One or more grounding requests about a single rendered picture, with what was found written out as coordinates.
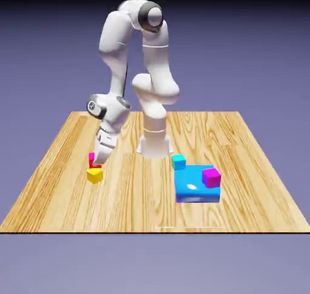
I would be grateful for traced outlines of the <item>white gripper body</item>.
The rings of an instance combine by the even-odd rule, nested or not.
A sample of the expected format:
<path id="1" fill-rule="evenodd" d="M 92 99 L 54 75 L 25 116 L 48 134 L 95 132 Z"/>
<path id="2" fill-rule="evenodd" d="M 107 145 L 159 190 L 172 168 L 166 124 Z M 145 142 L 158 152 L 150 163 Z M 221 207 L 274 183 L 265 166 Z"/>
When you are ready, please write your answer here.
<path id="1" fill-rule="evenodd" d="M 103 165 L 117 145 L 117 134 L 98 132 L 94 144 L 94 163 Z"/>

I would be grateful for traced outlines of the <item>small red cube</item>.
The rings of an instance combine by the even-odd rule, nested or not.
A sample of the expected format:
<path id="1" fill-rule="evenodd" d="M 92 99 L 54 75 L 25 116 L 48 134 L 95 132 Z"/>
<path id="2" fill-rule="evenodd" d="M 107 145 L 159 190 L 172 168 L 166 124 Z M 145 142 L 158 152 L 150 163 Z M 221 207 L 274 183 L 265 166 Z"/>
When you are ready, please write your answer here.
<path id="1" fill-rule="evenodd" d="M 91 169 L 91 168 L 101 168 L 102 165 L 95 163 L 94 160 L 95 160 L 95 153 L 94 153 L 94 152 L 90 152 L 90 153 L 88 154 L 88 164 L 89 164 L 89 168 L 90 168 L 90 169 Z"/>

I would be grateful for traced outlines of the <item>small yellow cube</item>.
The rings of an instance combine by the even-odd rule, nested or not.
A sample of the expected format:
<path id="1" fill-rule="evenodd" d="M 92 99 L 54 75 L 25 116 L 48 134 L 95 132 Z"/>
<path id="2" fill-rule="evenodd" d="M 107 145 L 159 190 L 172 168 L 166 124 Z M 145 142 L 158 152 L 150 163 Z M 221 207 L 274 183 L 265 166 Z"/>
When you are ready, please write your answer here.
<path id="1" fill-rule="evenodd" d="M 92 184 L 99 183 L 103 179 L 103 171 L 101 168 L 90 168 L 87 170 L 87 180 Z"/>

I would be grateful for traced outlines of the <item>small cyan cube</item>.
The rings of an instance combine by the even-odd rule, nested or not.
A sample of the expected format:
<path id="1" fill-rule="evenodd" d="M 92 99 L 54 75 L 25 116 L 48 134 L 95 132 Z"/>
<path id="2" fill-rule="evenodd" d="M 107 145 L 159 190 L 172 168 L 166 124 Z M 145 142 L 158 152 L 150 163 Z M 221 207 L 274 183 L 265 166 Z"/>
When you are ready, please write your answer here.
<path id="1" fill-rule="evenodd" d="M 174 154 L 171 156 L 171 164 L 175 171 L 180 171 L 186 167 L 186 158 L 183 154 Z"/>

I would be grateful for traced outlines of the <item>small magenta cube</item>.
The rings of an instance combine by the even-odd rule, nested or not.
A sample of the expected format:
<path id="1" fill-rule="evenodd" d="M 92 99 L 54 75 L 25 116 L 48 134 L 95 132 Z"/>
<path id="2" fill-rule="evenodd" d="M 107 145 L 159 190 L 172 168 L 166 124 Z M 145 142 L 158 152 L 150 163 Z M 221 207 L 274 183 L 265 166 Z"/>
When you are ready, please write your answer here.
<path id="1" fill-rule="evenodd" d="M 206 168 L 202 171 L 202 183 L 206 188 L 218 188 L 221 182 L 221 174 L 216 168 Z"/>

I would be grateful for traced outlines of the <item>large blue box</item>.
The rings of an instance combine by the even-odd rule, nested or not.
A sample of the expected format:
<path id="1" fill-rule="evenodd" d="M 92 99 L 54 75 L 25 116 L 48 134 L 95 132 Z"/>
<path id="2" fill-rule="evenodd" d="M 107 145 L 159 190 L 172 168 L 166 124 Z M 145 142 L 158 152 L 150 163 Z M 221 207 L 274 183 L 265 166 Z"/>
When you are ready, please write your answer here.
<path id="1" fill-rule="evenodd" d="M 220 186 L 208 189 L 202 183 L 202 171 L 213 165 L 186 165 L 185 169 L 174 172 L 177 203 L 218 203 Z"/>

